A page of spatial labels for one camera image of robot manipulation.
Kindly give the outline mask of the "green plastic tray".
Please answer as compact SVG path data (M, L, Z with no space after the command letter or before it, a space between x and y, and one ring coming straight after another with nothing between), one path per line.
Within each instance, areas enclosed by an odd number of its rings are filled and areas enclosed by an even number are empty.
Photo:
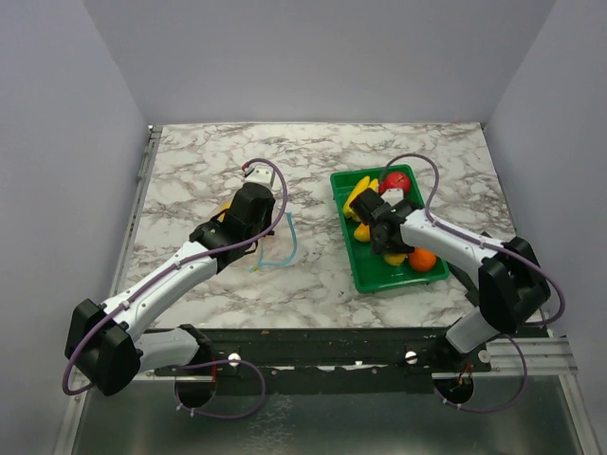
M418 272L411 269L407 261L399 266L387 264L382 256L373 253L370 243L362 243L355 239L354 232L359 224L345 217L342 206L364 176L369 176L371 180L379 178L381 170L381 167L369 168L332 173L330 176L345 250L356 289L360 293L372 293L445 280L450 275L450 271L447 263L441 258L437 259L432 270Z

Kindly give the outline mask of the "clear zip bag teal zipper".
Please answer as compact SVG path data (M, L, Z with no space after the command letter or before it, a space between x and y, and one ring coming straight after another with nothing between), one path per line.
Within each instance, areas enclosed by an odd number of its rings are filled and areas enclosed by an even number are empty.
M242 257L230 266L246 269L249 273L286 267L294 262L298 252L298 237L293 214L285 212L273 234L251 244Z

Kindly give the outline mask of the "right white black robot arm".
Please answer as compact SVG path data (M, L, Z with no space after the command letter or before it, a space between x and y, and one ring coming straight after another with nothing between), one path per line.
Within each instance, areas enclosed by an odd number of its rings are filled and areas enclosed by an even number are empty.
M498 335L515 334L550 297L533 248L520 237L505 242L459 229L407 198L391 205L372 190L361 192L351 208L370 228L376 254L429 250L464 271L477 288L478 306L435 348L445 370L458 370L471 351Z

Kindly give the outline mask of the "yellow peach with leaf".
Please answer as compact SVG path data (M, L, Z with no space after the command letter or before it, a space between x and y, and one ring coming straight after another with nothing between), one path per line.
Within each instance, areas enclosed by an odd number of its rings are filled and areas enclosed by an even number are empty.
M218 213L218 217L217 217L217 219L220 223L223 222L225 215L227 213L227 210L230 208L230 206L231 206L231 203L228 202L221 207L221 209Z

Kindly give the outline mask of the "yellow lemon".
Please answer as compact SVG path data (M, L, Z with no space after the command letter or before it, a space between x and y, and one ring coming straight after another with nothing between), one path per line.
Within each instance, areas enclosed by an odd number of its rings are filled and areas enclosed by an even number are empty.
M391 266L400 266L407 260L406 253L391 253L383 256L384 261Z

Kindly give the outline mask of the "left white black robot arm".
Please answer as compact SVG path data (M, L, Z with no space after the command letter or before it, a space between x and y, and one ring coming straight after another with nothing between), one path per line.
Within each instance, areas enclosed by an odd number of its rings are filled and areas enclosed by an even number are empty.
M73 311L65 345L67 369L78 369L106 396L139 373L168 366L203 372L210 352L190 326L153 331L151 324L191 289L244 257L271 232L275 197L267 184L246 183L224 213L199 225L163 265L129 289Z

